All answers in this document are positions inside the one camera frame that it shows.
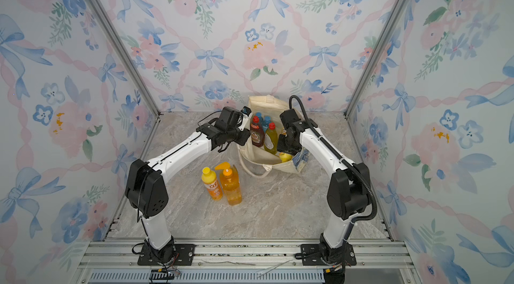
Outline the yellow-green red cap bottle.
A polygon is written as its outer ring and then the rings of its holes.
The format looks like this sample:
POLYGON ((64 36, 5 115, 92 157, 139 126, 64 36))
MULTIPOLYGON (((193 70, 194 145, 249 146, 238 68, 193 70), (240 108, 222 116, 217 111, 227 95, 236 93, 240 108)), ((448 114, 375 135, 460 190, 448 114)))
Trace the yellow-green red cap bottle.
POLYGON ((269 128, 265 132, 264 149, 275 155, 277 153, 278 134, 275 123, 271 122, 269 128))

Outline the dark red Fairy bottle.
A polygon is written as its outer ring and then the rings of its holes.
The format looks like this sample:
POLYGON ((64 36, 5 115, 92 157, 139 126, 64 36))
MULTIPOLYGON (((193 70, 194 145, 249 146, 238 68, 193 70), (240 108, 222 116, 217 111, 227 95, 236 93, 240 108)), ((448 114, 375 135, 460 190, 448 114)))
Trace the dark red Fairy bottle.
POLYGON ((254 116, 250 122, 250 134, 253 146, 262 147, 264 145, 264 130, 258 116, 254 116))

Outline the cream shopping bag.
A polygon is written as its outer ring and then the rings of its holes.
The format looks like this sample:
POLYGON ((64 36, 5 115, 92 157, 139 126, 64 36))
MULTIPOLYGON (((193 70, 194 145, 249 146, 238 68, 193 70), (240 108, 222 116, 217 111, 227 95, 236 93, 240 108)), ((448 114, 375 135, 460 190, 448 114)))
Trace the cream shopping bag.
POLYGON ((251 138, 238 148, 240 166, 254 178, 264 178, 272 171, 300 174, 309 159, 309 151, 302 148, 295 155, 278 151, 278 138, 285 135, 280 114, 289 109, 285 101, 272 95, 250 96, 248 107, 252 110, 245 125, 251 138))

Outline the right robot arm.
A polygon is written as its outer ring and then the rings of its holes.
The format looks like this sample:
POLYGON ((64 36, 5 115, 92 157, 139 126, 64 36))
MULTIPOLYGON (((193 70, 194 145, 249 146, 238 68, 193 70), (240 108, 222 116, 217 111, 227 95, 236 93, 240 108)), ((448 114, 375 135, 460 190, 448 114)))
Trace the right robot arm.
POLYGON ((277 149, 295 155, 309 151, 330 178, 327 203, 331 217, 321 234, 319 256, 328 265, 346 264, 349 237, 358 221, 373 219, 377 204, 369 184, 369 169, 344 156, 326 139, 311 119, 301 119, 288 109, 280 114, 286 130, 278 139, 277 149))

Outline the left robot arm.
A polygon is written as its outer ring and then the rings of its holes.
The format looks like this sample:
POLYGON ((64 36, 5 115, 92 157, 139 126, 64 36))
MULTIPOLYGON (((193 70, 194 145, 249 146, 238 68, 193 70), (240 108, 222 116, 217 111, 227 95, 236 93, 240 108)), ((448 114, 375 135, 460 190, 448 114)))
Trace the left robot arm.
POLYGON ((145 232, 140 263, 147 260, 170 266, 180 257, 164 213, 170 201, 170 180, 199 157, 214 150, 223 152, 232 143, 243 146, 249 140, 249 107, 224 107, 217 114, 206 123, 198 122, 195 131, 171 150, 149 160, 137 159, 130 165, 124 196, 136 210, 137 221, 145 232))

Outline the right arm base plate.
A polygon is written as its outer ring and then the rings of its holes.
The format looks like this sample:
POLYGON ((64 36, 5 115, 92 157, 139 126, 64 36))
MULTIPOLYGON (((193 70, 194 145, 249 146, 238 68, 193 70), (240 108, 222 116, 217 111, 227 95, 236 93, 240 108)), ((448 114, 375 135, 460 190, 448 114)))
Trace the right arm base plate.
POLYGON ((294 255, 304 266, 326 266, 337 265, 355 266, 357 265, 356 254, 353 246, 344 243, 339 248, 330 248, 325 244, 301 244, 300 252, 294 255))

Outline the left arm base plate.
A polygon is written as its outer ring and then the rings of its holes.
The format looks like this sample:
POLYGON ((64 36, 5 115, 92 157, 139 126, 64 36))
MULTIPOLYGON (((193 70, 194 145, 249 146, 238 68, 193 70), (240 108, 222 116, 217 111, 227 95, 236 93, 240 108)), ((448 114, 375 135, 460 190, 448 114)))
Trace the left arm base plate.
POLYGON ((139 266, 191 266, 196 248, 194 244, 172 244, 157 250, 149 243, 141 245, 140 251, 133 248, 133 254, 139 258, 139 266))

